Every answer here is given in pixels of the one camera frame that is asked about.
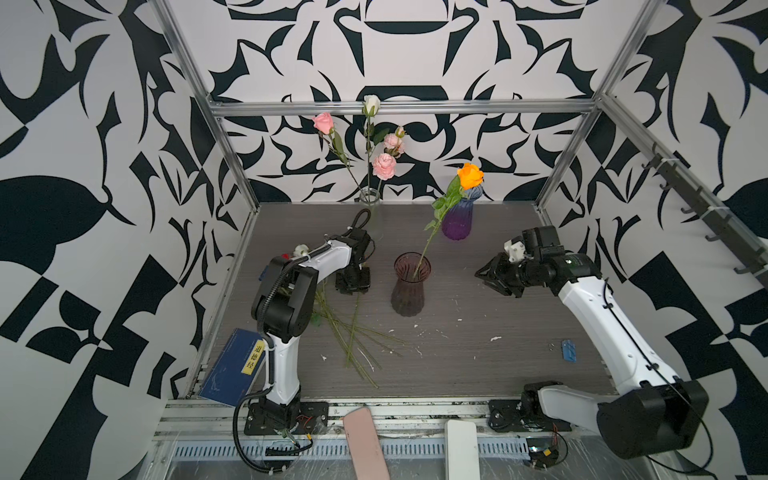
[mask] yellow-orange flower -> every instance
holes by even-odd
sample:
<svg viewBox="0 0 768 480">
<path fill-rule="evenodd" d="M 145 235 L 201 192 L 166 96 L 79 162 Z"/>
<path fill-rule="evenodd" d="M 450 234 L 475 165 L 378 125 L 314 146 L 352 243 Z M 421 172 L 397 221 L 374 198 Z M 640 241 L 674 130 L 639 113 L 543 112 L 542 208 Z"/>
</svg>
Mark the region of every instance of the yellow-orange flower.
<svg viewBox="0 0 768 480">
<path fill-rule="evenodd" d="M 483 173 L 477 165 L 464 164 L 464 168 L 458 170 L 458 178 L 462 181 L 462 188 L 469 190 L 482 183 Z"/>
</svg>

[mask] gray wood grain surface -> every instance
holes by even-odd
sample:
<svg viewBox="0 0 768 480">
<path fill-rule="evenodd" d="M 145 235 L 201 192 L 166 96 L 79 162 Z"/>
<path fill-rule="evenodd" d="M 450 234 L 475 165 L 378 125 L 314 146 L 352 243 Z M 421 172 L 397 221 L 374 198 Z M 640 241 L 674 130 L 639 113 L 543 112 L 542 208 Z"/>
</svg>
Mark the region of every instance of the gray wood grain surface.
<svg viewBox="0 0 768 480">
<path fill-rule="evenodd" d="M 256 330 L 250 306 L 259 275 L 269 260 L 310 248 L 323 234 L 343 233 L 359 210 L 354 204 L 264 204 L 217 333 L 209 363 L 218 358 L 233 329 Z M 408 342 L 395 346 L 402 358 L 365 340 L 382 369 L 371 372 L 376 389 L 344 366 L 330 326 L 310 324 L 301 336 L 299 378 L 303 397 L 491 396 L 517 395 L 525 383 L 555 379 L 592 393 L 612 393 L 601 358 L 571 312 L 549 289 L 526 289 L 521 299 L 502 296 L 474 277 L 506 240 L 540 225 L 529 203 L 475 205 L 472 233 L 461 242 L 441 233 L 429 247 L 432 275 L 425 282 L 425 306 L 414 317 L 392 310 L 396 276 L 392 265 L 404 252 L 421 252 L 432 218 L 428 204 L 384 204 L 383 239 L 369 261 L 371 289 L 361 295 L 361 326 Z M 349 321 L 356 298 L 326 288 L 329 304 Z M 560 344 L 572 339 L 576 363 L 562 358 Z M 368 365 L 360 352 L 359 360 Z"/>
</svg>

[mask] vase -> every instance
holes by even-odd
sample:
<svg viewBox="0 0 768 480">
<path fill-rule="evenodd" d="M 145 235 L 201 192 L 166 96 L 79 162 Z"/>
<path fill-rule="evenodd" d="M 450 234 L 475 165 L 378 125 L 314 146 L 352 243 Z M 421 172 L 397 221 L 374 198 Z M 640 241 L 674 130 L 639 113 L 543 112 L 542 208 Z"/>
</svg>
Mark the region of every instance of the vase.
<svg viewBox="0 0 768 480">
<path fill-rule="evenodd" d="M 465 190 L 466 198 L 462 198 L 453 206 L 442 219 L 442 234 L 451 240 L 464 240 L 472 231 L 472 209 L 475 200 L 482 197 L 480 186 Z"/>
<path fill-rule="evenodd" d="M 392 309 L 401 316 L 414 316 L 424 308 L 424 280 L 427 280 L 432 272 L 432 265 L 424 257 L 418 272 L 416 266 L 419 264 L 421 254 L 408 252 L 397 257 L 395 260 L 395 274 L 397 283 L 392 290 Z"/>
<path fill-rule="evenodd" d="M 373 187 L 363 187 L 360 189 L 360 204 L 368 210 L 371 210 L 371 218 L 365 226 L 368 235 L 370 235 L 373 240 L 381 240 L 384 237 L 381 194 Z"/>
</svg>

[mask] black and white wallpaper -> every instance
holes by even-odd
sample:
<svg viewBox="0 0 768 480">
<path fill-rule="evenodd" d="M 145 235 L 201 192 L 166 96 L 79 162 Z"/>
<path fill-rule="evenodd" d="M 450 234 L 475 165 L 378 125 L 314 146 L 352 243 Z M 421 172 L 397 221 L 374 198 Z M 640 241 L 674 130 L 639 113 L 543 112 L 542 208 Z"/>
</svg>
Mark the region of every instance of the black and white wallpaper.
<svg viewBox="0 0 768 480">
<path fill-rule="evenodd" d="M 616 89 L 750 229 L 768 238 L 768 5 L 670 0 Z M 709 467 L 720 480 L 768 475 L 768 292 L 691 214 L 605 115 L 547 206 L 567 248 L 610 277 L 635 326 L 710 395 Z M 683 454 L 702 465 L 703 430 Z"/>
<path fill-rule="evenodd" d="M 120 478 L 249 207 L 146 0 L 0 5 L 3 478 Z"/>
<path fill-rule="evenodd" d="M 215 101 L 589 98 L 635 0 L 170 0 Z M 533 200 L 577 114 L 403 115 L 410 137 L 385 201 L 442 194 L 455 165 L 486 172 L 485 200 Z M 363 117 L 336 119 L 358 181 Z M 342 201 L 356 185 L 310 117 L 229 118 L 261 201 Z"/>
</svg>

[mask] light pink flower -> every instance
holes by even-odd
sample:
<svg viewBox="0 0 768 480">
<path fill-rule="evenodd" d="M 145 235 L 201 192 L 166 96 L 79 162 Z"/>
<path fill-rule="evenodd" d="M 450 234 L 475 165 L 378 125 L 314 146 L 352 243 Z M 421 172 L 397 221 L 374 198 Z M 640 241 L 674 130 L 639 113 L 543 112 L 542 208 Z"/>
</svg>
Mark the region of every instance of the light pink flower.
<svg viewBox="0 0 768 480">
<path fill-rule="evenodd" d="M 330 113 L 322 113 L 314 117 L 312 120 L 314 120 L 315 128 L 317 130 L 320 130 L 326 135 L 331 132 L 331 129 L 333 128 L 333 118 L 331 117 Z"/>
<path fill-rule="evenodd" d="M 390 154 L 381 154 L 373 160 L 373 173 L 382 180 L 395 176 L 397 161 Z"/>
<path fill-rule="evenodd" d="M 402 143 L 402 140 L 397 137 L 395 134 L 387 134 L 384 137 L 384 148 L 388 148 L 390 150 L 396 149 L 400 146 Z"/>
</svg>

